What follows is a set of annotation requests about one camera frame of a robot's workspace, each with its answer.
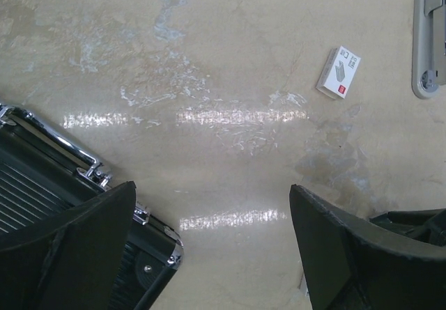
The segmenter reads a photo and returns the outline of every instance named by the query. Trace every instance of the beige floor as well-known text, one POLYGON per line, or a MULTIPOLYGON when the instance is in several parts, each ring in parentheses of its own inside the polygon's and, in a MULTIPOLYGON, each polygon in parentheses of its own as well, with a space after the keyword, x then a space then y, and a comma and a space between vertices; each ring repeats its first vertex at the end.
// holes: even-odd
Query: beige floor
POLYGON ((101 154, 180 230, 154 309, 309 309, 288 192, 446 206, 446 91, 410 89, 413 0, 1 0, 0 98, 101 154), (362 57, 346 100, 314 89, 362 57))

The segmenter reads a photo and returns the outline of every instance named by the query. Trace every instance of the suitcase handle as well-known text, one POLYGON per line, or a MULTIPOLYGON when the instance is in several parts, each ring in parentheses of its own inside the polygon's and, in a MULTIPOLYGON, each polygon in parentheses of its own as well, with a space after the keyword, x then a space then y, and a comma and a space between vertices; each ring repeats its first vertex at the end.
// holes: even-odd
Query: suitcase handle
POLYGON ((112 179, 113 175, 108 171, 108 168, 104 166, 99 157, 80 144, 73 143, 71 139, 63 136, 33 112, 0 102, 0 127, 3 125, 17 124, 14 121, 14 117, 24 121, 33 129, 39 131, 39 133, 57 144, 57 146, 85 163, 89 167, 88 170, 83 170, 81 168, 77 169, 77 172, 81 177, 94 182, 105 190, 109 189, 107 184, 112 179))

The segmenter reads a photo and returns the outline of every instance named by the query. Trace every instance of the staple box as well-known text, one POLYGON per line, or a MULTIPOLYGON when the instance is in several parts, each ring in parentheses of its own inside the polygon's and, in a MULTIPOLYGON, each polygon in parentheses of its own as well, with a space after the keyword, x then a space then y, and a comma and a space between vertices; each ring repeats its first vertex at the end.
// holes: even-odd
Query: staple box
POLYGON ((330 52, 316 88, 333 99, 345 98, 361 58, 345 47, 330 52))

